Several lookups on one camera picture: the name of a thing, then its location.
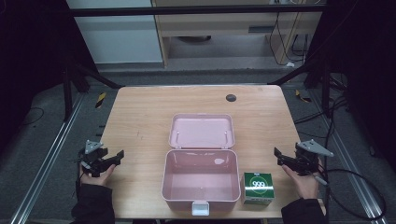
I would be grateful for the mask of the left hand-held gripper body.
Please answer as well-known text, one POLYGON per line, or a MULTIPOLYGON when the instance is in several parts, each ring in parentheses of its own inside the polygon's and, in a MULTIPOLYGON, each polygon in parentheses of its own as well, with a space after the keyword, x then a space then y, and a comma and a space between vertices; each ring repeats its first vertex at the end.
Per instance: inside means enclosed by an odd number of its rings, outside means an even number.
POLYGON ((103 145, 102 142, 87 140, 85 147, 78 152, 78 162, 81 164, 84 174, 99 177, 106 170, 103 162, 104 156, 108 154, 108 149, 103 148, 103 145))

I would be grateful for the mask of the light wooden desk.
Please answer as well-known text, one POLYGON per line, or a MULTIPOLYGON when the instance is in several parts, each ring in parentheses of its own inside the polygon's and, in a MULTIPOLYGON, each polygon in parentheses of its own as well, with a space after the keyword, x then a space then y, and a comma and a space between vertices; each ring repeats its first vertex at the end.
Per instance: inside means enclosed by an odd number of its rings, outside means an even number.
MULTIPOLYGON (((150 0, 155 7, 236 5, 317 5, 326 0, 150 0)), ((319 12, 231 13, 158 15, 161 37, 205 35, 265 35, 277 63, 290 60, 298 35, 312 35, 321 18, 319 12)))

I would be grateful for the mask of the green and white medicine box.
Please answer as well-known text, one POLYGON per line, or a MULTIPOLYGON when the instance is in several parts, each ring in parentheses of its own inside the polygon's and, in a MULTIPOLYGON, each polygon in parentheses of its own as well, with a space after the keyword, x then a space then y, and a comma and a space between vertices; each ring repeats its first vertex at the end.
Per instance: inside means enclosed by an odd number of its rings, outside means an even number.
POLYGON ((271 174, 244 172, 241 179, 243 204, 269 205, 275 198, 271 174))

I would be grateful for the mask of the person's right hand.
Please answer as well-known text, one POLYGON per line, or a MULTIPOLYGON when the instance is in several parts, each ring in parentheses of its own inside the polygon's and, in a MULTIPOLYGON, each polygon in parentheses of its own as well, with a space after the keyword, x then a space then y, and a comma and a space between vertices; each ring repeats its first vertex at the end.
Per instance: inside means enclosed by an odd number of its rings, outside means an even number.
POLYGON ((289 166, 283 164, 282 169, 291 178, 295 184, 297 194, 303 199, 316 199, 318 197, 318 181, 316 173, 310 175, 298 175, 297 172, 291 170, 289 166))

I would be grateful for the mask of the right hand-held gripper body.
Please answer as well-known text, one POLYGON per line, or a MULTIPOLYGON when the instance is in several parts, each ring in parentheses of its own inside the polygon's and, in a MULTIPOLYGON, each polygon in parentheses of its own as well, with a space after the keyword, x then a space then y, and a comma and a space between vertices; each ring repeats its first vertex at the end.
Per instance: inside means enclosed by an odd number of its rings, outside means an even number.
POLYGON ((333 157, 333 153, 315 140, 299 142, 295 145, 298 175, 309 175, 318 171, 318 156, 333 157))

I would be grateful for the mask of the pink plastic storage box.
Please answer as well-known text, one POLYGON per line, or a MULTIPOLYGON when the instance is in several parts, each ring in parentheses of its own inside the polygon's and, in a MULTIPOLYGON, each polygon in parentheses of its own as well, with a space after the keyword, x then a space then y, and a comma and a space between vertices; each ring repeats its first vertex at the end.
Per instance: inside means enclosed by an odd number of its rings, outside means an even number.
POLYGON ((227 114, 176 114, 165 156, 162 196, 173 211, 208 217, 240 198, 233 119, 227 114))

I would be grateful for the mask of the aluminium floor rail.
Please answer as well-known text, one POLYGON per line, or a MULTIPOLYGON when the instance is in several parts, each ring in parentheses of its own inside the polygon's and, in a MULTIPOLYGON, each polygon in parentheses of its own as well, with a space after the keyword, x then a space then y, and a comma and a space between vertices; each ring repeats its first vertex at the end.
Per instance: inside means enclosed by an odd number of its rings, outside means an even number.
POLYGON ((329 135, 326 139, 329 140, 330 145, 334 147, 334 153, 341 162, 343 170, 348 171, 347 175, 351 185, 360 200, 364 213, 368 218, 370 218, 371 224, 389 224, 385 217, 386 203, 383 203, 383 207, 381 207, 373 193, 374 188, 369 186, 367 180, 359 177, 361 172, 356 163, 352 160, 350 154, 347 152, 347 148, 341 139, 340 134, 332 124, 332 120, 328 119, 326 115, 322 115, 321 119, 323 120, 325 127, 328 129, 329 135))
POLYGON ((39 170, 37 171, 35 178, 26 192, 23 200, 21 201, 20 205, 18 206, 17 210, 11 217, 9 224, 25 224, 35 203, 43 189, 50 171, 56 162, 61 149, 64 146, 64 142, 67 136, 70 133, 70 130, 78 116, 78 113, 81 109, 81 105, 85 98, 85 93, 78 93, 76 101, 73 103, 72 112, 70 117, 63 122, 59 132, 57 133, 54 141, 49 148, 49 151, 43 160, 39 170))

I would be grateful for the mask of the black horizontal frame bar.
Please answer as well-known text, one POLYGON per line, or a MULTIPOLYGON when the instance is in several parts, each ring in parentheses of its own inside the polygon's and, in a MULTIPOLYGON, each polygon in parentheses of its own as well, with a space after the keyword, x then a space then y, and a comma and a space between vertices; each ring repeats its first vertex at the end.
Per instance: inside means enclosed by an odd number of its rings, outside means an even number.
POLYGON ((227 13, 320 12, 328 5, 253 5, 253 6, 196 6, 196 7, 121 7, 69 9, 65 14, 74 17, 189 15, 227 13))

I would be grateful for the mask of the person's left hand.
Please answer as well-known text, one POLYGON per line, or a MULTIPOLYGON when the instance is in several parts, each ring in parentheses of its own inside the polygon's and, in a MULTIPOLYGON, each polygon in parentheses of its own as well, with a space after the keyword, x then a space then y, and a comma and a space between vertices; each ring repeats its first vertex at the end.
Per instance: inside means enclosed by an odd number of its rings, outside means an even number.
POLYGON ((86 185, 96 185, 96 186, 106 186, 108 179, 113 174, 116 168, 115 164, 110 165, 105 172, 100 174, 99 177, 92 177, 83 172, 82 168, 79 168, 79 179, 81 184, 86 185))

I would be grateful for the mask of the white cabinet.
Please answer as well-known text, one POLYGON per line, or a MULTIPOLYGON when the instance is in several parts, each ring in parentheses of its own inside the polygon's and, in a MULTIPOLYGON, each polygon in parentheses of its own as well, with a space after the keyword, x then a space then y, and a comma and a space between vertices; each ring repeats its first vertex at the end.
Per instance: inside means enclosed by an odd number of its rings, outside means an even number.
MULTIPOLYGON (((71 9, 151 7, 150 0, 66 0, 71 9)), ((75 17, 96 64, 161 63, 153 16, 75 17)))

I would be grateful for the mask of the black metal stand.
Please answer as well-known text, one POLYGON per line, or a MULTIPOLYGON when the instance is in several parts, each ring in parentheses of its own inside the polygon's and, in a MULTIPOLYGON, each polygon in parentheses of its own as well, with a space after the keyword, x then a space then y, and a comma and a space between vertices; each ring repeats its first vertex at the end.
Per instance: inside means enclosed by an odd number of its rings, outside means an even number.
POLYGON ((304 80, 304 86, 308 89, 312 89, 317 85, 321 86, 321 108, 327 117, 330 116, 330 66, 326 59, 309 59, 300 66, 294 69, 287 75, 269 82, 269 85, 281 86, 287 81, 299 76, 300 74, 306 74, 304 80))
POLYGON ((111 89, 122 88, 122 85, 117 84, 101 76, 98 72, 95 72, 80 63, 75 63, 74 61, 68 62, 64 65, 62 76, 64 86, 64 121, 69 120, 73 112, 71 85, 74 84, 78 92, 87 92, 90 89, 90 85, 85 76, 92 77, 111 89))

